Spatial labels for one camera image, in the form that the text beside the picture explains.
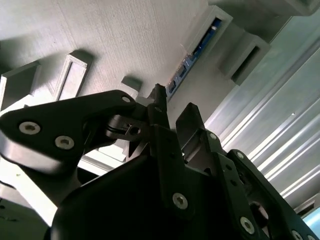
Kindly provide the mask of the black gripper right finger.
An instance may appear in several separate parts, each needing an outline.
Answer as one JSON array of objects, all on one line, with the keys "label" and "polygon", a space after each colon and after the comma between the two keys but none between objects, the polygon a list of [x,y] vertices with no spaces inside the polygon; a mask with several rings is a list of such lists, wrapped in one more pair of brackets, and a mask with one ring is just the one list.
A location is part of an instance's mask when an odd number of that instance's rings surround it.
[{"label": "black gripper right finger", "polygon": [[207,172],[217,187],[216,224],[226,240],[315,240],[296,214],[248,157],[225,151],[204,126],[198,107],[189,103],[175,123],[187,165]]}]

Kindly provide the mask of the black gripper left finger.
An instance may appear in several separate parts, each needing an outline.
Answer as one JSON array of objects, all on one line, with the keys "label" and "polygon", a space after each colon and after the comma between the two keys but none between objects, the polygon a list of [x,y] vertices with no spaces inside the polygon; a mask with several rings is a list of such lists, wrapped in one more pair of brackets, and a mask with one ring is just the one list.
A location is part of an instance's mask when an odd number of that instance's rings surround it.
[{"label": "black gripper left finger", "polygon": [[[77,165],[98,147],[129,143],[129,161],[81,185]],[[130,209],[189,220],[195,213],[187,168],[169,127],[166,90],[148,104],[121,90],[31,106],[0,118],[0,155],[12,184],[46,220]]]}]

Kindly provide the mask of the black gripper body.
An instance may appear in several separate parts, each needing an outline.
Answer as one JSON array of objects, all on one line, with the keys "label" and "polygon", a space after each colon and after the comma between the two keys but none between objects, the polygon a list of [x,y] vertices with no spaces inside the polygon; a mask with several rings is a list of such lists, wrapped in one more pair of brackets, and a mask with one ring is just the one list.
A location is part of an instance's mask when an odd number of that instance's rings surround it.
[{"label": "black gripper body", "polygon": [[190,220],[163,206],[154,160],[139,157],[73,191],[58,208],[53,240],[239,240],[239,221],[217,182],[186,166]]}]

